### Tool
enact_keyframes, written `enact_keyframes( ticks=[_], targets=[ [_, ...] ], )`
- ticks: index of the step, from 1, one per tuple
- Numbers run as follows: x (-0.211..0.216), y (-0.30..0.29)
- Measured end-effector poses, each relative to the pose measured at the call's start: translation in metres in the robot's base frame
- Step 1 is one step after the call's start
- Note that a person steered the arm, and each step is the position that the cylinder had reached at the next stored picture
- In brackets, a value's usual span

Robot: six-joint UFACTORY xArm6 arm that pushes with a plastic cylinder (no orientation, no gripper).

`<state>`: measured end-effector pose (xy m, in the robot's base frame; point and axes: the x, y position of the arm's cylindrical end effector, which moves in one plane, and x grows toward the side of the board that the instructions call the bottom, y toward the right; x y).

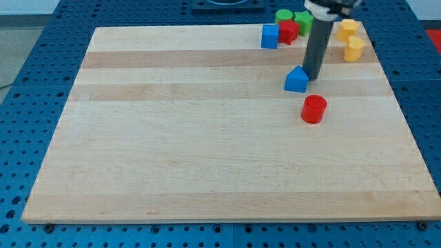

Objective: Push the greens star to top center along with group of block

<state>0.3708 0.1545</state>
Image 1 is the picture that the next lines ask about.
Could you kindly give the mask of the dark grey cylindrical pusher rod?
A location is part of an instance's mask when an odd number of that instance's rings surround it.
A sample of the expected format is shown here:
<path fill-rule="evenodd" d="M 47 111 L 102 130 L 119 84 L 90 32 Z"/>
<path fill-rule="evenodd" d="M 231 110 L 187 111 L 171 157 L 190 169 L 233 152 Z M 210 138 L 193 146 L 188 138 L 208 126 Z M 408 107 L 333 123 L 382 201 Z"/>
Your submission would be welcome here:
<path fill-rule="evenodd" d="M 333 25 L 333 21 L 314 18 L 302 62 L 302 68 L 310 81 L 318 78 Z"/>

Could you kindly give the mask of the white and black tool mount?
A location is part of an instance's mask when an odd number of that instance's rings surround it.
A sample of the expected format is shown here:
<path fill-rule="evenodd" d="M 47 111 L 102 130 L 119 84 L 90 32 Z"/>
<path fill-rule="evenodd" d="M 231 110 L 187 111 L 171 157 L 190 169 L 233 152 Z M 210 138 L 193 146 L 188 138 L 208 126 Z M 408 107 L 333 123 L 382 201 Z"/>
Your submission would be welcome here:
<path fill-rule="evenodd" d="M 362 0 L 304 0 L 304 7 L 315 19 L 334 21 L 338 17 L 350 17 Z"/>

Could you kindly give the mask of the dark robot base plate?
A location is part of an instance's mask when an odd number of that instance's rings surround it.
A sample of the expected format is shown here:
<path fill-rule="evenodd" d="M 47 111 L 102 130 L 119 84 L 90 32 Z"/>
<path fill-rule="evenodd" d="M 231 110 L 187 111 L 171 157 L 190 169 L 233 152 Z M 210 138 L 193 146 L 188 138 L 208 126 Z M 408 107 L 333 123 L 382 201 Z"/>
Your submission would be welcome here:
<path fill-rule="evenodd" d="M 191 0 L 193 12 L 212 10 L 264 10 L 266 0 Z"/>

